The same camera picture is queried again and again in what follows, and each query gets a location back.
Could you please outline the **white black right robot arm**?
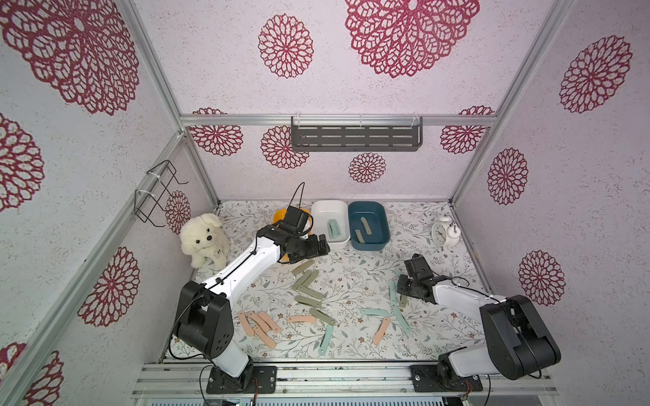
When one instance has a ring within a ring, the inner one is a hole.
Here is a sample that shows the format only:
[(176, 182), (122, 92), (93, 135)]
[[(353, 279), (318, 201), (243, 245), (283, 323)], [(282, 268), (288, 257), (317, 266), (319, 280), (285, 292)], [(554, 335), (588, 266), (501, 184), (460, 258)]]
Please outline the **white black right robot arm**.
[(445, 389), (480, 375), (511, 381), (531, 377), (561, 361), (559, 345), (533, 302), (523, 295), (489, 295), (437, 274), (419, 254), (405, 261), (396, 292), (442, 306), (482, 324), (484, 343), (440, 355), (433, 373)]

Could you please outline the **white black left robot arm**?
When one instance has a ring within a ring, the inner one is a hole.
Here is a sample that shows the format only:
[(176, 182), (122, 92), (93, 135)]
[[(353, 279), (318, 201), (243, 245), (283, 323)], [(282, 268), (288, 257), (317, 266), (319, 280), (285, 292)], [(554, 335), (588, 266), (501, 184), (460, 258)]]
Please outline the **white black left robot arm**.
[(328, 255), (324, 234), (290, 233), (276, 225), (257, 232), (247, 249), (216, 277), (188, 282), (180, 292), (172, 336), (197, 350), (231, 378), (248, 373), (252, 359), (234, 341), (232, 305), (269, 267)]

